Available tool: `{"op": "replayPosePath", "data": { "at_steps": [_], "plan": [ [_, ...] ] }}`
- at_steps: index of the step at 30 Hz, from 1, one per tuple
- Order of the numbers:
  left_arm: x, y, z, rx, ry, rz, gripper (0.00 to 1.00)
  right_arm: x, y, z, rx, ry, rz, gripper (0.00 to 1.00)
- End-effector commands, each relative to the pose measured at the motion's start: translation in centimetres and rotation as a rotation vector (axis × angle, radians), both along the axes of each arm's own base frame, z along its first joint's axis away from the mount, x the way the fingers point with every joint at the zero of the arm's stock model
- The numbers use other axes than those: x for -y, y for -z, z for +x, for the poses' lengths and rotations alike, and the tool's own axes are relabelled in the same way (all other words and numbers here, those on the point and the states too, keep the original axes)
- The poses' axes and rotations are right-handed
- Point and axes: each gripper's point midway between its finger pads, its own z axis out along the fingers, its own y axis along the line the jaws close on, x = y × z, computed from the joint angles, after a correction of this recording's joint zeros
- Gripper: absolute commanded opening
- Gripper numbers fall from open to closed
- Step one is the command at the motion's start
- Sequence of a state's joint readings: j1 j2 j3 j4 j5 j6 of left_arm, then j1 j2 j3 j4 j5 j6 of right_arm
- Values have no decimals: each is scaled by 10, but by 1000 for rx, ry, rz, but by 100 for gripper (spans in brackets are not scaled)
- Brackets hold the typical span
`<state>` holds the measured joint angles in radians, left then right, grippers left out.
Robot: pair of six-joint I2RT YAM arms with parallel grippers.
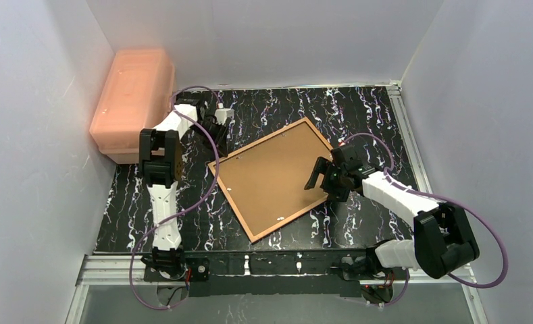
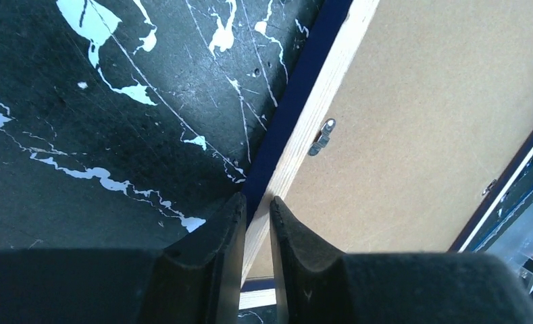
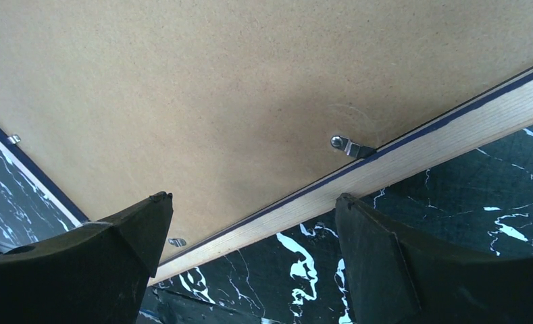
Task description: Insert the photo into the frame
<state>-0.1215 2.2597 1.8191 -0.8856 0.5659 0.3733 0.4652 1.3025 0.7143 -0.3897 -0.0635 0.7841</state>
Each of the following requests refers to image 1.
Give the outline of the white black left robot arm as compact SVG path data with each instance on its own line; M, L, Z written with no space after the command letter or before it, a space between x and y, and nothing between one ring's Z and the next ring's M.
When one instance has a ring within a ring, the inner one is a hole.
M226 137L228 122L234 117L234 110L225 108L221 101L217 109L207 112L205 99L179 99L170 113L152 128L144 128L139 135L138 171L147 186L151 202L154 229L153 251L175 251L182 244L178 218L196 209L209 195L207 192L199 202L184 211L177 211L177 187L182 177L181 139L191 128L195 128L213 151L215 165L228 156Z

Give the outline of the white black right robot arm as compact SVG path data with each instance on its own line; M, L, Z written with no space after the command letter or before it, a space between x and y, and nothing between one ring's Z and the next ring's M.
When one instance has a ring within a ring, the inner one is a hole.
M367 248L363 259L367 271L403 267L439 279L480 256L463 208L412 194L383 169L364 163L351 144L330 154L331 159L317 158L305 189L319 187L328 200L341 203L356 192L392 211L413 231L411 240L383 240Z

